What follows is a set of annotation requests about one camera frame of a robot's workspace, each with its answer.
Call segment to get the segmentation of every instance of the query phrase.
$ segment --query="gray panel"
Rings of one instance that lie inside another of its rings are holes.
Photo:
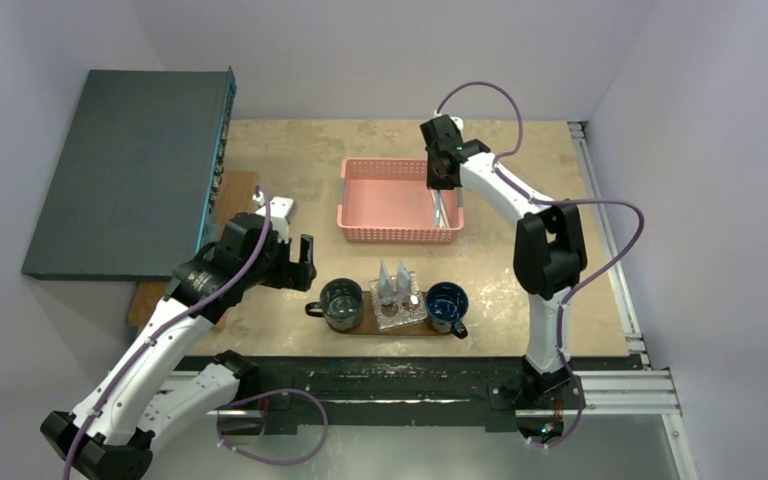
[[[526,447],[517,433],[485,433],[481,428],[332,427],[317,456],[282,468],[217,448],[215,420],[200,420],[173,440],[155,457],[145,478],[678,479],[660,415],[586,416],[548,454]],[[315,445],[321,431],[318,426],[301,427],[297,436],[236,437],[234,443],[270,458],[290,459]]]
[[[188,260],[200,246],[231,78],[90,71],[22,272],[166,278]]]

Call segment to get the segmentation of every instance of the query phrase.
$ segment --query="white cable clip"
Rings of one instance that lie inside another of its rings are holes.
[[[252,200],[254,200],[254,203],[257,204],[258,208],[262,207],[264,204],[266,204],[265,199],[263,198],[263,192],[260,190],[256,191],[254,195],[252,195]]]
[[[455,123],[455,126],[458,127],[458,131],[461,132],[461,135],[463,135],[463,118],[452,117],[452,122]]]

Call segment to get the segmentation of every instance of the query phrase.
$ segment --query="mug handle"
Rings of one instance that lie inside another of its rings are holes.
[[[319,302],[310,302],[305,305],[305,313],[311,317],[322,318],[325,316],[325,313],[322,311],[322,305]]]
[[[466,325],[463,322],[457,322],[452,324],[452,333],[458,338],[466,338],[469,332],[466,331]]]

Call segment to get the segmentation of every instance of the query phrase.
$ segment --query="gray floor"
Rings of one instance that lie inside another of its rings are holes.
[[[323,450],[295,467],[261,465],[217,448],[214,422],[206,417],[170,443],[145,478],[678,479],[660,416],[585,417],[575,434],[549,453],[525,446],[519,434],[481,428],[332,427]],[[320,432],[310,426],[297,436],[248,438],[244,448],[272,458],[296,457]]]

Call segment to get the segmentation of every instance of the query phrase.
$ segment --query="blue mug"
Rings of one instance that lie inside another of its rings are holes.
[[[441,282],[428,289],[425,295],[428,317],[425,322],[440,333],[453,333],[458,338],[466,338],[467,331],[463,317],[469,308],[469,299],[463,288],[451,283]]]

